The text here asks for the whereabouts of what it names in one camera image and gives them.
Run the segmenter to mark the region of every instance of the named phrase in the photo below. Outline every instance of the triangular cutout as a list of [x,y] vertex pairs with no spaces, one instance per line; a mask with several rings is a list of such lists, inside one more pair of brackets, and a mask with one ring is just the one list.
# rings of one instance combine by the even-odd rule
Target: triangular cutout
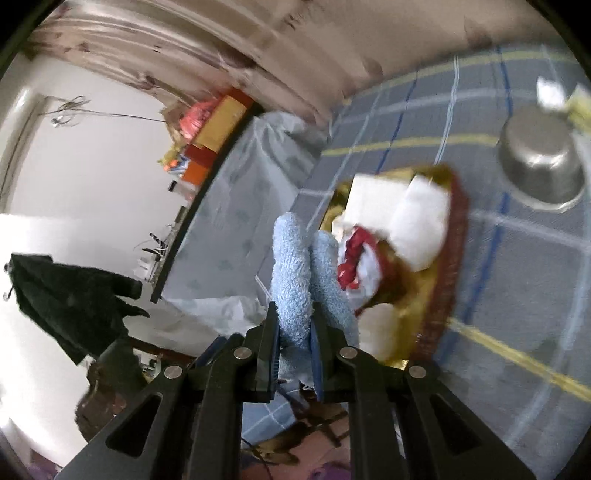
[[144,450],[161,400],[159,395],[146,398],[127,421],[107,438],[107,447],[135,458],[139,457]]
[[432,395],[430,401],[443,439],[452,455],[459,455],[481,445],[477,435],[445,400],[439,395]]

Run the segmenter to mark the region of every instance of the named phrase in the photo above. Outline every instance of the yellow stripe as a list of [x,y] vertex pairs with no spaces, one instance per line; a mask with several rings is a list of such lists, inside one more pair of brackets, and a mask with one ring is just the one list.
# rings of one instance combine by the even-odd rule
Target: yellow stripe
[[[540,51],[535,50],[520,50],[520,51],[508,51],[503,53],[502,57],[498,53],[491,53],[486,55],[475,55],[473,57],[467,57],[465,59],[459,59],[460,67],[470,67],[474,65],[484,65],[488,63],[500,63],[501,59],[503,61],[513,61],[513,60],[552,60],[552,61],[565,61],[568,63],[578,63],[577,59],[574,58],[572,55],[564,54],[564,53],[548,53],[548,56]],[[453,62],[449,61],[447,63],[442,63],[440,65],[435,65],[434,67],[427,67],[424,69],[420,69],[416,74],[408,73],[406,75],[402,75],[401,77],[397,77],[395,79],[390,80],[389,82],[385,82],[383,85],[378,85],[363,92],[359,92],[358,96],[365,96],[370,93],[374,93],[379,91],[380,89],[384,88],[392,88],[397,85],[401,85],[403,83],[412,82],[415,76],[418,78],[429,77],[431,75],[436,75],[438,73],[444,72],[451,72],[453,71]],[[343,105],[350,105],[351,98],[346,98],[343,100]]]
[[[499,138],[487,134],[457,134],[447,137],[448,145],[484,145],[495,147]],[[375,150],[387,150],[388,148],[411,148],[411,147],[438,147],[441,137],[408,137],[394,140],[393,142],[376,142],[354,147],[328,148],[322,152],[325,157],[337,157],[347,153],[362,153]]]
[[591,388],[576,381],[574,378],[559,374],[548,367],[548,365],[538,362],[526,353],[511,348],[505,343],[481,332],[477,328],[464,325],[456,319],[449,319],[447,326],[450,330],[472,340],[474,343],[482,345],[491,352],[496,353],[509,362],[519,365],[521,368],[543,378],[547,382],[561,388],[571,395],[574,395],[578,399],[591,403]]

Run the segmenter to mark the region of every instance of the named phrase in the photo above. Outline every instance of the black wire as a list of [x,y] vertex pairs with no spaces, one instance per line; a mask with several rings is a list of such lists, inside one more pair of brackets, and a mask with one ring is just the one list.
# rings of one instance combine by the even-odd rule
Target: black wire
[[95,110],[86,110],[83,108],[64,108],[64,109],[58,109],[58,110],[53,110],[51,112],[46,112],[46,113],[40,113],[39,116],[46,116],[46,115],[53,115],[54,113],[63,113],[65,115],[67,115],[69,112],[84,112],[84,113],[94,113],[96,115],[100,115],[100,116],[115,116],[115,117],[123,117],[123,118],[138,118],[141,120],[150,120],[153,122],[159,122],[159,123],[166,123],[166,120],[158,120],[156,118],[148,118],[145,116],[139,116],[139,115],[125,115],[124,113],[109,113],[109,112],[97,112]]
[[250,447],[251,452],[254,454],[254,456],[262,462],[263,467],[265,467],[265,470],[267,471],[267,475],[269,475],[269,480],[273,480],[273,475],[271,475],[271,470],[269,468],[269,464],[262,457],[261,453],[256,449],[256,447],[252,443],[247,442],[242,437],[240,437],[240,439]]

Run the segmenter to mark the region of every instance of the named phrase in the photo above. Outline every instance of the red plastic bag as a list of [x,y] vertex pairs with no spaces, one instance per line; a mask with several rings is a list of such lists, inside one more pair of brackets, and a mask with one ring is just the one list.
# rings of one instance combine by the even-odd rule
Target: red plastic bag
[[187,141],[190,142],[195,138],[203,125],[205,125],[205,122],[207,122],[212,115],[218,103],[218,98],[214,98],[207,102],[197,102],[187,111],[187,113],[185,113],[184,117],[178,121],[181,133]]

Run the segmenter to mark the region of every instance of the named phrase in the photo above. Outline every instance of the gray plaid fabric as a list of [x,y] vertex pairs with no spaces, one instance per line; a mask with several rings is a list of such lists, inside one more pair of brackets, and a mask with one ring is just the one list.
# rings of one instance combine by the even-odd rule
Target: gray plaid fabric
[[[332,141],[291,211],[311,232],[335,186],[355,173],[452,166],[471,207],[455,318],[591,385],[589,195],[561,214],[534,211],[507,192],[496,161],[501,127],[535,102],[538,76],[568,94],[577,82],[590,85],[563,46],[509,46],[357,94],[335,112]],[[269,252],[256,278],[263,304],[272,266]],[[437,360],[450,388],[541,480],[555,477],[591,423],[591,397],[570,394],[550,375],[530,373],[465,336],[448,332]]]

